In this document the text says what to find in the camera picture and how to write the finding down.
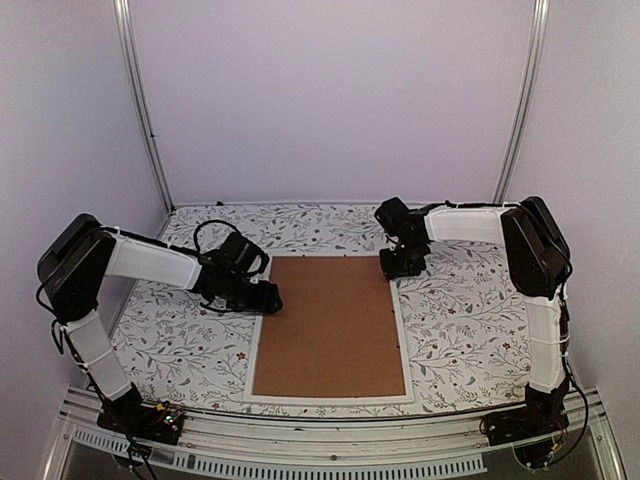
side wall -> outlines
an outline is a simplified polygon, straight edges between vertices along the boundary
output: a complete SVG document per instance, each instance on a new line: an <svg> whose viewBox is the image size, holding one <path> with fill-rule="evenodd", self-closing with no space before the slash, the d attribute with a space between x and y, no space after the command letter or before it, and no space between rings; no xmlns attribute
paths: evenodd
<svg viewBox="0 0 640 480"><path fill-rule="evenodd" d="M552 2L510 200L545 198L572 250L571 352L640 478L640 5Z"/></svg>
<svg viewBox="0 0 640 480"><path fill-rule="evenodd" d="M0 478L32 480L67 385L82 378L34 301L36 262L80 212L146 234L164 214L111 2L2 2L0 44ZM102 292L106 323L125 287Z"/></svg>

white wall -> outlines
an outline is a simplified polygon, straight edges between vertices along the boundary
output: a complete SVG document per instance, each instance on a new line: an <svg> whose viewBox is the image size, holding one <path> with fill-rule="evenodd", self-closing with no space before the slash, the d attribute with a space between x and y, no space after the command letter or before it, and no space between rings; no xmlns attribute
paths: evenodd
<svg viewBox="0 0 640 480"><path fill-rule="evenodd" d="M533 0L133 0L176 203L490 199Z"/></svg>
<svg viewBox="0 0 640 480"><path fill-rule="evenodd" d="M0 3L0 478L35 478L76 367L34 301L36 262L80 212L153 234L163 213L112 2ZM101 305L112 315L123 283Z"/></svg>
<svg viewBox="0 0 640 480"><path fill-rule="evenodd" d="M546 199L572 250L571 352L640 478L640 4L554 1L509 198Z"/></svg>

white cable tie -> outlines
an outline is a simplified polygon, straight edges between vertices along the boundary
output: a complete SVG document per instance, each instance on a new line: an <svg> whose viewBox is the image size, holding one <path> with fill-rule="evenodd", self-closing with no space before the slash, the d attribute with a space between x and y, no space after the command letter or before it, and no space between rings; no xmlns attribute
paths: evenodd
<svg viewBox="0 0 640 480"><path fill-rule="evenodd" d="M90 362L85 362L85 363L76 362L76 365L88 369L91 365L94 365L94 364L98 363L100 360L102 360L103 358L107 357L107 355L109 355L112 351L113 351L112 349L109 349L106 352L104 352L102 355L100 355L98 358L96 358L96 359L94 359L94 360L92 360Z"/></svg>
<svg viewBox="0 0 640 480"><path fill-rule="evenodd" d="M562 345L563 343L567 343L569 341L569 338L571 338L571 336L567 335L563 340L560 340L558 342L547 342L545 340L539 340L537 338L530 338L529 340L533 343L539 343L541 345Z"/></svg>

robotic arm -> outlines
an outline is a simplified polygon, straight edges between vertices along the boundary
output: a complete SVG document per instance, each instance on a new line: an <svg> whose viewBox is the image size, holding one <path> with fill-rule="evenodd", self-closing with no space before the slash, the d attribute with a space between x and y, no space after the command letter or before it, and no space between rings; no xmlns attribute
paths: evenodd
<svg viewBox="0 0 640 480"><path fill-rule="evenodd" d="M88 214L79 215L38 262L41 291L56 317L52 333L62 339L96 387L104 411L98 425L131 436L176 444L182 429L181 409L163 402L142 404L111 346L97 311L97 294L106 276L165 283L200 294L208 308L216 297L227 301L226 311L264 314L282 308L277 285L249 277L264 272L269 257L235 227L218 249L206 253L167 245L158 240L104 227ZM249 271L259 259L260 265ZM59 337L55 325L59 325Z"/></svg>
<svg viewBox="0 0 640 480"><path fill-rule="evenodd" d="M569 247L542 199L504 206L445 202L411 210L392 198L375 217L387 235L398 238L393 250L380 251L388 279L424 271L431 242L486 242L506 249L511 281L524 296L529 318L531 373L526 406L488 414L483 430L497 445L566 428L562 400L569 390L564 361L569 315L564 286L571 263Z"/></svg>

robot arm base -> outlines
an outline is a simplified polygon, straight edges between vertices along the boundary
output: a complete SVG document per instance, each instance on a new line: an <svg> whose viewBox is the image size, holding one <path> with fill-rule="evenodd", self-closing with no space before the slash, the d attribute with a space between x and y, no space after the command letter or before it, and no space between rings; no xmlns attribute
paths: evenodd
<svg viewBox="0 0 640 480"><path fill-rule="evenodd" d="M122 397L105 403L98 416L99 427L167 445L178 444L184 425L181 408L169 402L143 405L140 392L134 384Z"/></svg>
<svg viewBox="0 0 640 480"><path fill-rule="evenodd" d="M562 399L568 391L568 378L565 378L551 393L539 392L527 385L524 407L491 412L482 419L480 429L487 435L491 446L526 440L566 429L569 426L569 419L564 411Z"/></svg>

